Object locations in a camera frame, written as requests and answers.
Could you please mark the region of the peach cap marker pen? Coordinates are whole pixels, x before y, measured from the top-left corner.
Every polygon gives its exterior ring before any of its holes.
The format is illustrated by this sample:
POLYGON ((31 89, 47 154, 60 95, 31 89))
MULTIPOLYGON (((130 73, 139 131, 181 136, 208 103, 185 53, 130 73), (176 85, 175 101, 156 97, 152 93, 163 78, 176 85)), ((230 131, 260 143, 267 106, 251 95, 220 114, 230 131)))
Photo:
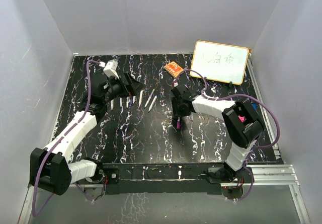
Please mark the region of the peach cap marker pen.
POLYGON ((141 105, 142 105, 143 93, 144 93, 144 90, 141 90, 141 91, 140 91, 140 94, 139 94, 139 101, 138 101, 138 107, 139 107, 139 108, 140 108, 140 107, 141 107, 141 105))

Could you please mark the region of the light blue cap marker pen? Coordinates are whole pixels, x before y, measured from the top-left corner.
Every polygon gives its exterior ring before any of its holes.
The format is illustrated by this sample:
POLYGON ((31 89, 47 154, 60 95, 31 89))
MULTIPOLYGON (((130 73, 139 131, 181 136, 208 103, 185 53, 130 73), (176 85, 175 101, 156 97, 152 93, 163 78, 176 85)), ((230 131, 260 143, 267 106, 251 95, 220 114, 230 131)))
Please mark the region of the light blue cap marker pen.
POLYGON ((146 108, 146 107, 147 107, 147 105, 148 105, 148 103, 150 102, 150 100, 151 100, 151 98, 152 98, 152 96, 153 96, 154 92, 155 92, 155 88, 154 88, 154 89, 152 89, 151 93, 149 94, 148 99, 147 99, 147 101, 146 101, 146 103, 145 103, 145 105, 144 105, 144 108, 146 108))

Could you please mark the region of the magenta cap marker pen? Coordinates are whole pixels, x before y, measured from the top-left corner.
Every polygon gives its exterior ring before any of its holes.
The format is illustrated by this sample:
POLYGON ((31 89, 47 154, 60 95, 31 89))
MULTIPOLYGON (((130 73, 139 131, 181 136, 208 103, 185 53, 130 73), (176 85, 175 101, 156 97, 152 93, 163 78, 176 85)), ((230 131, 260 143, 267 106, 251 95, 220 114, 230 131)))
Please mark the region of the magenta cap marker pen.
POLYGON ((180 121, 180 118, 177 120, 177 129, 180 129, 181 128, 181 121, 180 121))

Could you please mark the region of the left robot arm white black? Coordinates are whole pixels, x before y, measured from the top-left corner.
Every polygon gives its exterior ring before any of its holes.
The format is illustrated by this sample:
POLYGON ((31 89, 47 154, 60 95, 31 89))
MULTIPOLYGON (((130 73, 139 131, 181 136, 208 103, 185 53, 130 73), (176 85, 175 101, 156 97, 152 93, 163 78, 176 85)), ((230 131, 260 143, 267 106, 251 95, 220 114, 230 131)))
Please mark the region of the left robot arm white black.
POLYGON ((67 127, 43 149, 35 148, 30 155, 29 183, 56 195, 62 195, 70 184, 88 178, 99 183, 104 177, 99 161, 86 158, 69 163, 69 158, 86 137, 103 119, 108 102, 139 94, 145 85, 129 72, 124 78, 110 76, 99 85, 89 85, 87 97, 67 127))

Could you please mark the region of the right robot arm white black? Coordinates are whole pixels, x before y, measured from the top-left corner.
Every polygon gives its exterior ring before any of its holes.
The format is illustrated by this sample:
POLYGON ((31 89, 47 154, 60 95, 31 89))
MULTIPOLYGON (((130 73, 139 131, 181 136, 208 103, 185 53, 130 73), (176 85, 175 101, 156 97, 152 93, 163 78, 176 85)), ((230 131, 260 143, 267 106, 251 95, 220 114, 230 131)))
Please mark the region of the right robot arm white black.
POLYGON ((230 182, 242 177, 246 157, 263 133, 265 124, 247 98, 238 101, 209 100, 200 93, 192 93, 184 84, 171 89, 174 118, 192 113, 206 114, 224 121, 232 140, 229 155, 224 163, 224 176, 230 182))

